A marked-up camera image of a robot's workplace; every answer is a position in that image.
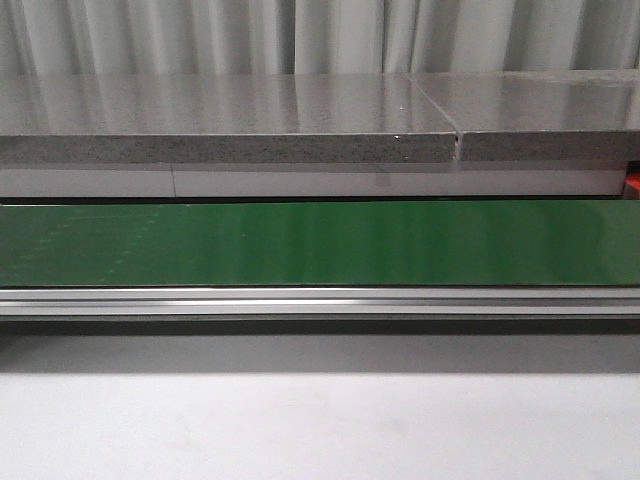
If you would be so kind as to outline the right grey stone slab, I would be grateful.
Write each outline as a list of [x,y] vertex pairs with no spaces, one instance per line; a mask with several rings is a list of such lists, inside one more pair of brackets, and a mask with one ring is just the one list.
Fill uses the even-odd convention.
[[639,158],[636,70],[414,74],[453,122],[462,162]]

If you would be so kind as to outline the grey stone countertop slab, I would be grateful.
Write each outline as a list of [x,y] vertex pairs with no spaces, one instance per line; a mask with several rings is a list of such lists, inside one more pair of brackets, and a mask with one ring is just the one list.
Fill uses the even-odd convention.
[[447,163],[455,140],[400,74],[1,82],[5,164]]

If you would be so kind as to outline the aluminium conveyor side rail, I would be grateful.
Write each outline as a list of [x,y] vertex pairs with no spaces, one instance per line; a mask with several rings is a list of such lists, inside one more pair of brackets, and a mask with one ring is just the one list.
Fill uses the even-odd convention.
[[141,287],[12,288],[5,320],[636,319],[636,287]]

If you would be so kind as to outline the red box at right edge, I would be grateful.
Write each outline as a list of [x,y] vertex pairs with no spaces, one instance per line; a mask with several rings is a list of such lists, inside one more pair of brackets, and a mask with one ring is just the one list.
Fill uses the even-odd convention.
[[640,199],[640,173],[632,172],[626,175],[623,198],[625,200],[639,200]]

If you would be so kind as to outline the white cabinet front panel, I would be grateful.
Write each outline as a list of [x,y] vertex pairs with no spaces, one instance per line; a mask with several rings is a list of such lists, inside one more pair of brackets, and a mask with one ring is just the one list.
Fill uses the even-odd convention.
[[8,198],[608,196],[625,162],[4,165]]

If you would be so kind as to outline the green conveyor belt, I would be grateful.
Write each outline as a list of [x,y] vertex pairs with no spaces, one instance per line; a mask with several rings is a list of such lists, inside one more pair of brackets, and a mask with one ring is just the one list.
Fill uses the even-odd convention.
[[5,287],[635,285],[639,205],[5,205]]

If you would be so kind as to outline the grey pleated curtain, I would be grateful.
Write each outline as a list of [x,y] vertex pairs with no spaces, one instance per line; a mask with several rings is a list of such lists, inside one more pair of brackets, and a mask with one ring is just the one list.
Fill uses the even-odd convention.
[[627,69],[635,1],[5,1],[5,75]]

